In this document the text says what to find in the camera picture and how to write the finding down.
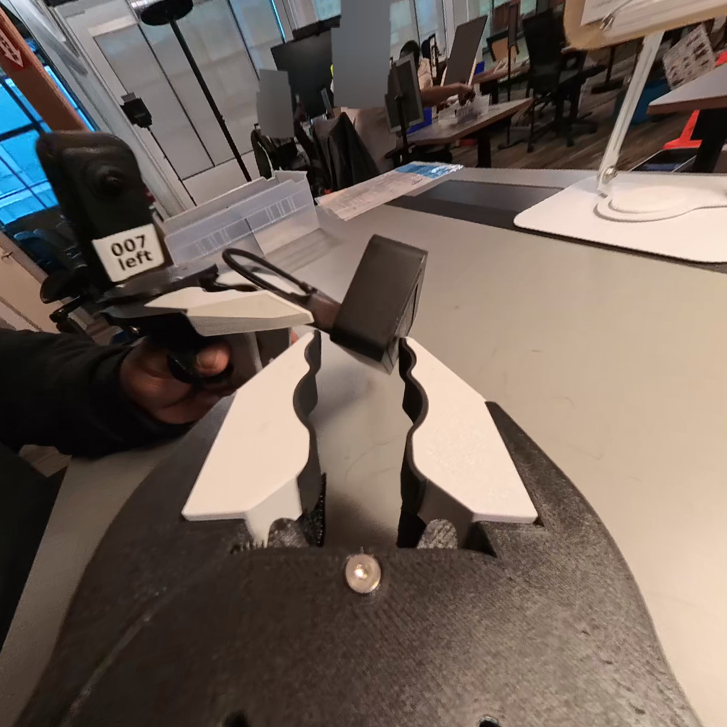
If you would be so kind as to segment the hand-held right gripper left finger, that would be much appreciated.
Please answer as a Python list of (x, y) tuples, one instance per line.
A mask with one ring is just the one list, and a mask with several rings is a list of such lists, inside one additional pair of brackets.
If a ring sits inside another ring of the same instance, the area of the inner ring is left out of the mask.
[(280, 520), (321, 528), (326, 478), (310, 415), (318, 403), (321, 334), (301, 336), (237, 390), (186, 503), (185, 521), (241, 521), (268, 544)]

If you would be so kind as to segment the black silver USB hub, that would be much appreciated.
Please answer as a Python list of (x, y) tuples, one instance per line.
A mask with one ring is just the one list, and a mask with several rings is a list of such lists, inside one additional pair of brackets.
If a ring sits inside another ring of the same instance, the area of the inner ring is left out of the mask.
[(420, 248), (372, 236), (334, 318), (331, 342), (391, 373), (417, 314), (427, 257)]

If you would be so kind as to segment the clear plastic bin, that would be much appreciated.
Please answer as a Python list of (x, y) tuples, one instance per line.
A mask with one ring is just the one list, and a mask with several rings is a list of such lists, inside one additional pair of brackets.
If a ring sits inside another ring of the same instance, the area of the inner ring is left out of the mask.
[(173, 263), (219, 257), (228, 247), (267, 256), (318, 230), (305, 171), (277, 170), (162, 224)]

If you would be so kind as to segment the printed paper sheets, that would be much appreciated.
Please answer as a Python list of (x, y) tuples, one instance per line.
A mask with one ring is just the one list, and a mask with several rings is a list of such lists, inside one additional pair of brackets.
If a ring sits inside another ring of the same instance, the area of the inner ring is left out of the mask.
[(315, 201), (328, 215), (349, 221), (463, 168), (461, 164), (410, 162), (343, 190), (321, 195)]

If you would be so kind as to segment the dark wooden table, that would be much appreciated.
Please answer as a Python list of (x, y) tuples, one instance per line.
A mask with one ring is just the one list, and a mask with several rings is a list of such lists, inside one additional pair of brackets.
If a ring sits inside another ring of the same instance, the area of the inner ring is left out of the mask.
[(653, 101), (650, 115), (699, 112), (701, 145), (692, 167), (693, 173), (714, 172), (726, 141), (726, 64), (688, 81)]

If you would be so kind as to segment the person's left forearm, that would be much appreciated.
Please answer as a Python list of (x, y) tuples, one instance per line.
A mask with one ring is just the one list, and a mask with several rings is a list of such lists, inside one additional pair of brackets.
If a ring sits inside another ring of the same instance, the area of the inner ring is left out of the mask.
[(122, 364), (132, 350), (74, 334), (2, 329), (2, 444), (92, 459), (186, 433), (191, 423), (164, 423), (124, 390)]

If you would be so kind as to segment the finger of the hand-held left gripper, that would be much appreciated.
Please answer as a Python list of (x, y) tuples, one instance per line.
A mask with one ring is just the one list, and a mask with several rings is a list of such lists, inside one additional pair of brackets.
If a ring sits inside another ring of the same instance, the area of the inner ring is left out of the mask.
[(269, 290), (207, 292), (190, 286), (144, 305), (155, 313), (181, 314), (204, 337), (248, 334), (313, 325), (313, 314)]

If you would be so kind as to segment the black wall sensor box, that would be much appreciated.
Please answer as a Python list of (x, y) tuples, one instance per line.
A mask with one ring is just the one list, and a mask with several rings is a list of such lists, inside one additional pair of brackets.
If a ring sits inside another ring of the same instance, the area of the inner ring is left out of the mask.
[(129, 122), (141, 129), (150, 129), (153, 119), (145, 102), (133, 92), (122, 96), (121, 109)]

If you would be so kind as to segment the black floor lamp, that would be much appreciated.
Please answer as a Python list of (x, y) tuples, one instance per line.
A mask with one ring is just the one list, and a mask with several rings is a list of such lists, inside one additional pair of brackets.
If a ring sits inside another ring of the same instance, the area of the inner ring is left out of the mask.
[(245, 180), (249, 183), (252, 181), (250, 173), (243, 161), (243, 157), (239, 152), (235, 141), (233, 140), (232, 134), (228, 129), (223, 114), (221, 113), (214, 96), (206, 83), (204, 74), (195, 61), (193, 53), (188, 46), (188, 43), (179, 28), (179, 20), (185, 18), (193, 10), (193, 1), (154, 1), (146, 2), (144, 8), (137, 9), (136, 13), (141, 22), (148, 26), (162, 26), (168, 25), (172, 30), (177, 42), (187, 59), (187, 63), (198, 82), (198, 85), (206, 99), (208, 106), (219, 126), (223, 137), (225, 138), (234, 159), (236, 160)]

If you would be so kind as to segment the orange traffic cone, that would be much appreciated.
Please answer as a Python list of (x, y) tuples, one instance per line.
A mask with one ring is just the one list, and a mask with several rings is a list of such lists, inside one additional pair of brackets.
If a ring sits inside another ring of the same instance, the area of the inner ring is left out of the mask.
[(702, 140), (694, 139), (693, 134), (699, 120), (700, 111), (694, 111), (686, 122), (680, 135), (671, 141), (666, 142), (661, 150), (697, 150), (702, 144)]

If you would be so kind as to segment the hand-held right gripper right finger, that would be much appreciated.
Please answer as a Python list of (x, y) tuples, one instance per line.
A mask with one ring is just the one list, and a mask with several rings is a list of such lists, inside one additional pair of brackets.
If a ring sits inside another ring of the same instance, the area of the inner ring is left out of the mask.
[(413, 337), (399, 342), (398, 371), (410, 428), (396, 545), (422, 546), (431, 525), (449, 525), (456, 546), (477, 548), (480, 523), (536, 524), (486, 399)]

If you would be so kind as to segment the grey monitor back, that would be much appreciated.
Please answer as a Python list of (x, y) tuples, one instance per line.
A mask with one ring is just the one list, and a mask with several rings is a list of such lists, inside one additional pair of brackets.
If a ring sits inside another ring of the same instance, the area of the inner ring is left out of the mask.
[(488, 15), (462, 23), (456, 27), (454, 41), (444, 70), (442, 86), (469, 85), (474, 77), (481, 40), (486, 29)]

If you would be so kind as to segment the black jacket on chair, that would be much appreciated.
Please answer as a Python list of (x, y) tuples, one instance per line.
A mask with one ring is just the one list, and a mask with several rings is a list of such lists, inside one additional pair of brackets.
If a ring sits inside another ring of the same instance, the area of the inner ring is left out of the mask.
[(379, 175), (374, 159), (346, 113), (335, 119), (314, 121), (312, 135), (326, 190), (341, 191)]

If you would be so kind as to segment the wooden post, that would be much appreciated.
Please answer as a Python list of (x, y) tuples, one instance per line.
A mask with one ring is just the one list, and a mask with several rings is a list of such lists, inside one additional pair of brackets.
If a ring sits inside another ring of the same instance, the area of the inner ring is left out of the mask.
[(78, 112), (61, 93), (3, 9), (1, 65), (51, 131), (87, 130)]

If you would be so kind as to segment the wooden office desk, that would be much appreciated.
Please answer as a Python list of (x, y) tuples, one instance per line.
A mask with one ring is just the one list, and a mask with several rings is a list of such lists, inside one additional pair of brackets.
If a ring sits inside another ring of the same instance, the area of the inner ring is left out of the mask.
[(461, 140), (474, 139), (477, 150), (477, 168), (491, 168), (491, 131), (495, 126), (510, 122), (521, 112), (531, 109), (531, 97), (506, 103), (489, 105), (485, 111), (467, 114), (454, 120), (438, 118), (407, 136), (409, 146), (416, 149), (434, 147), (453, 148)]

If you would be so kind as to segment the white monitor stand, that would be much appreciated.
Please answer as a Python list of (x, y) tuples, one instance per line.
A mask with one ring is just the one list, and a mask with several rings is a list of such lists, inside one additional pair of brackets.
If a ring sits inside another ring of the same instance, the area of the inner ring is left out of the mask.
[(725, 173), (617, 169), (662, 35), (643, 39), (598, 173), (521, 212), (514, 220), (517, 227), (657, 257), (725, 264)]

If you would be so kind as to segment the black computer monitor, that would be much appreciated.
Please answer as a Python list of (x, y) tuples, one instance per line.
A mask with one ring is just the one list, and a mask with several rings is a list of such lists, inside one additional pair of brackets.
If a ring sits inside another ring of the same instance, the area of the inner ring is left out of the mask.
[(408, 54), (390, 66), (385, 95), (387, 125), (391, 132), (422, 126), (425, 121), (417, 65)]
[(288, 74), (294, 102), (300, 101), (311, 119), (332, 111), (332, 32), (325, 30), (270, 49), (277, 70)]

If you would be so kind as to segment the black mesh office chair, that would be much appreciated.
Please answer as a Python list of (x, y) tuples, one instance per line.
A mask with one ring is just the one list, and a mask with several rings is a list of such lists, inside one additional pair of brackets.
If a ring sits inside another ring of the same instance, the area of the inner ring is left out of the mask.
[(587, 52), (566, 46), (560, 15), (552, 9), (523, 19), (522, 28), (529, 53), (528, 89), (532, 93), (532, 114), (526, 150), (553, 132), (572, 147), (577, 126), (594, 134), (598, 122), (580, 111), (582, 90), (587, 81), (604, 72), (603, 65), (587, 65)]

